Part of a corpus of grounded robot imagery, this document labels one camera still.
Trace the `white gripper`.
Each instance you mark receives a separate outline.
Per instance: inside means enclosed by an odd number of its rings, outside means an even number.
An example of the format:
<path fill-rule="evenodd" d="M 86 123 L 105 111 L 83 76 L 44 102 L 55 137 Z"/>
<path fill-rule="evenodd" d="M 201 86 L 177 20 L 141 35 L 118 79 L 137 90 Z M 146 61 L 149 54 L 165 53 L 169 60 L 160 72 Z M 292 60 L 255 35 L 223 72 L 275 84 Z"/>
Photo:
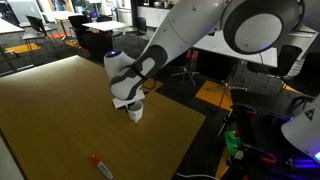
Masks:
<path fill-rule="evenodd" d="M 137 94 L 131 99 L 131 100 L 120 100 L 120 99 L 117 99 L 117 98 L 114 98 L 112 100 L 112 103 L 113 103 L 113 106 L 116 108 L 116 109 L 119 109 L 119 108 L 122 108 L 122 107 L 125 107 L 129 104 L 132 104 L 136 101 L 140 101 L 142 99 L 145 98 L 145 94 L 142 90 L 139 90 L 137 92 Z"/>

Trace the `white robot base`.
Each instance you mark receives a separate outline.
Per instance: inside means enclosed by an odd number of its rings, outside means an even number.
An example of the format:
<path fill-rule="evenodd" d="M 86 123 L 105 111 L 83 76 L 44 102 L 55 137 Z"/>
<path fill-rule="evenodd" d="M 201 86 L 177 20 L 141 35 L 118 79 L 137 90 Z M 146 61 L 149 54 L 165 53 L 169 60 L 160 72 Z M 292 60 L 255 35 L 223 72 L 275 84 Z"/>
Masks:
<path fill-rule="evenodd" d="M 320 163 L 320 96 L 284 123 L 281 132 L 294 147 Z"/>

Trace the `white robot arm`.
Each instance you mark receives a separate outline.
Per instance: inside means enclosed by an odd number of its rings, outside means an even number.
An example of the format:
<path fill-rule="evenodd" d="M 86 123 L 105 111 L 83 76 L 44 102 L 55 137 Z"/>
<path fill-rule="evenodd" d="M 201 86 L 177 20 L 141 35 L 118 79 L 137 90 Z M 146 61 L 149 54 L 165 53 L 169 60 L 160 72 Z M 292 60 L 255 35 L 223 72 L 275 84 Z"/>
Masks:
<path fill-rule="evenodd" d="M 121 50 L 104 56 L 113 106 L 142 100 L 146 80 L 215 28 L 233 51 L 252 55 L 278 45 L 301 24 L 319 30 L 319 19 L 320 0 L 179 0 L 138 58 Z"/>

